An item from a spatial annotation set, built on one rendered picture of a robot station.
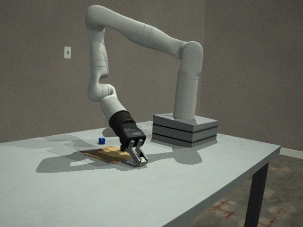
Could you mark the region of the tan flat square mat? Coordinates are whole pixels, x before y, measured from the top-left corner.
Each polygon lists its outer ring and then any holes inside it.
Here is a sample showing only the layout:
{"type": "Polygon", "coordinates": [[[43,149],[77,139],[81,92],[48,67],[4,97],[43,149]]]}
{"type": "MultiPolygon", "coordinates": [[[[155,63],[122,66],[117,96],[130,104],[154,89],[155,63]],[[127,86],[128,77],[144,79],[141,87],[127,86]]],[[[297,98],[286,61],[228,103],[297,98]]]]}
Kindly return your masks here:
{"type": "Polygon", "coordinates": [[[119,147],[107,146],[94,151],[84,153],[84,155],[107,161],[109,163],[118,164],[131,158],[126,151],[123,152],[119,147]]]}

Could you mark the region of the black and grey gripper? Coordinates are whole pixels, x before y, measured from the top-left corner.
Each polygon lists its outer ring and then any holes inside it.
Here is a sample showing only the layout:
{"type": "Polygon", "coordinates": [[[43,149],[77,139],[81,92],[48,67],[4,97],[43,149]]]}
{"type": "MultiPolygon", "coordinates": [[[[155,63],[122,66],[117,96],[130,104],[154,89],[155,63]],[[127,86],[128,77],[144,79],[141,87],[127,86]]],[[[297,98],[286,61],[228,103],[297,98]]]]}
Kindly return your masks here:
{"type": "Polygon", "coordinates": [[[137,166],[140,165],[140,157],[144,157],[148,162],[149,159],[140,148],[146,140],[146,135],[137,127],[130,113],[121,104],[114,103],[105,110],[105,117],[109,127],[102,131],[103,136],[118,136],[123,148],[127,148],[126,152],[130,154],[137,166]],[[137,153],[133,150],[134,147],[137,153]]]}

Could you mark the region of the blue die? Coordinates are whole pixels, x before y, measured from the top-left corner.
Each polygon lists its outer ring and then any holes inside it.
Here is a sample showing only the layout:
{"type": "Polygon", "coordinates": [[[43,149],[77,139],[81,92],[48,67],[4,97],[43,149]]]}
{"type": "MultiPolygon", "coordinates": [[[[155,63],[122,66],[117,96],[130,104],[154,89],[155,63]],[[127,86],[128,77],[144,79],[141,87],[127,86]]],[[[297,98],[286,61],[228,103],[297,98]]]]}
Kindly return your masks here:
{"type": "Polygon", "coordinates": [[[99,142],[100,144],[105,144],[105,138],[99,138],[98,142],[99,142]]]}

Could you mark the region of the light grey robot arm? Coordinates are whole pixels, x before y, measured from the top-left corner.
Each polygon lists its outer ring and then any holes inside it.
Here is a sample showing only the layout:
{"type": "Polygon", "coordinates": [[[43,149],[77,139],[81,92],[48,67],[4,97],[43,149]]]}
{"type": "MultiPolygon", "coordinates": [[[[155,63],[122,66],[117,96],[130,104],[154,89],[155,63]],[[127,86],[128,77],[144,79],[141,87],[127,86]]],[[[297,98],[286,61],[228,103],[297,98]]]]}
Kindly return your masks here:
{"type": "Polygon", "coordinates": [[[198,42],[184,42],[172,38],[153,26],[125,17],[100,5],[93,5],[87,9],[85,25],[90,47],[91,74],[88,97],[93,102],[100,102],[103,114],[111,104],[121,104],[112,85],[98,82],[109,74],[104,44],[105,27],[109,27],[135,44],[168,53],[181,60],[173,117],[180,119],[195,117],[198,78],[203,61],[203,48],[198,42]]]}

